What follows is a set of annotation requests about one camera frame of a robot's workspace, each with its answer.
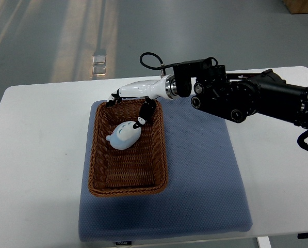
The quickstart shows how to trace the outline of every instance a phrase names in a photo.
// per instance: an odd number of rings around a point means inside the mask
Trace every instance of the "white table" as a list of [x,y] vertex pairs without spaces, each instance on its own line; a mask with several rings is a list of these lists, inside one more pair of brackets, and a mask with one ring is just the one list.
[[[273,70],[289,84],[308,86],[305,67]],[[0,247],[82,246],[78,210],[91,105],[125,84],[158,78],[5,91],[0,103]],[[227,126],[253,220],[250,231],[136,244],[308,232],[308,152],[296,142],[305,130],[260,114]]]

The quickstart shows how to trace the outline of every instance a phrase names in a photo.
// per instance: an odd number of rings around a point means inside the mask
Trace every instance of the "silver metal ring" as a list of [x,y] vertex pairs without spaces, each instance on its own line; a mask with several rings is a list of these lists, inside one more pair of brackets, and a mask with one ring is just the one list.
[[176,91],[176,84],[175,84],[175,79],[174,79],[173,75],[169,75],[166,78],[166,81],[165,81],[165,92],[166,92],[166,95],[170,99],[177,99],[177,98],[179,98],[178,92]]

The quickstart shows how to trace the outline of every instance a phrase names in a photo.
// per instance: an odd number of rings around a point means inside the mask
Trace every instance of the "black cable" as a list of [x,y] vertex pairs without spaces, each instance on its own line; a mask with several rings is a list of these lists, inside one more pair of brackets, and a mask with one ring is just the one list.
[[308,143],[305,142],[305,139],[308,138],[308,130],[306,130],[304,133],[302,133],[298,139],[297,144],[303,148],[304,150],[308,151]]
[[[151,56],[154,56],[155,58],[157,58],[160,62],[160,66],[159,67],[152,67],[152,66],[149,66],[147,64],[145,64],[142,59],[144,56],[146,55],[151,55]],[[173,67],[174,65],[176,64],[169,64],[169,65],[164,65],[163,63],[163,60],[155,53],[151,53],[151,52],[145,52],[143,53],[141,56],[140,56],[140,64],[142,64],[144,67],[148,68],[148,69],[151,69],[151,70],[164,70],[166,68],[170,68],[170,67]]]

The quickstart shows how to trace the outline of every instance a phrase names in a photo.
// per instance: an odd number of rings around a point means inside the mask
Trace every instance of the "blue and white plush toy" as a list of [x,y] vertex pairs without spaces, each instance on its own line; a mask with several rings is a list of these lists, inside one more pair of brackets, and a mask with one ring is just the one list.
[[125,150],[133,145],[141,135],[141,128],[134,129],[134,121],[125,121],[119,124],[111,135],[106,137],[111,146],[118,150]]
[[149,97],[145,97],[137,121],[125,121],[119,124],[111,135],[106,136],[106,140],[115,149],[125,150],[129,148],[140,138],[141,127],[152,117],[155,109],[155,101]]

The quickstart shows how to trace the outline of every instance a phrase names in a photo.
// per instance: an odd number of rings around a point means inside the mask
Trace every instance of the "robotic arm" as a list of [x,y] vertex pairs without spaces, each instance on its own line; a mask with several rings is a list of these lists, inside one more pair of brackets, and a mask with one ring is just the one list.
[[[150,67],[143,63],[145,55],[153,55],[159,59],[160,67]],[[191,78],[196,78],[195,96],[191,105],[197,109],[218,117],[241,123],[247,116],[260,113],[301,126],[307,131],[299,136],[299,146],[308,151],[305,139],[308,137],[308,87],[287,84],[272,69],[262,73],[226,73],[225,66],[219,65],[213,57],[202,60],[186,61],[164,65],[161,58],[153,53],[144,53],[140,63],[153,70],[161,70],[160,80],[140,81],[125,85],[111,94],[107,107],[122,98],[146,97],[149,99],[163,97],[176,99],[189,97]],[[174,75],[165,75],[165,69],[172,67]],[[146,104],[140,110],[134,125],[138,128],[152,115]]]

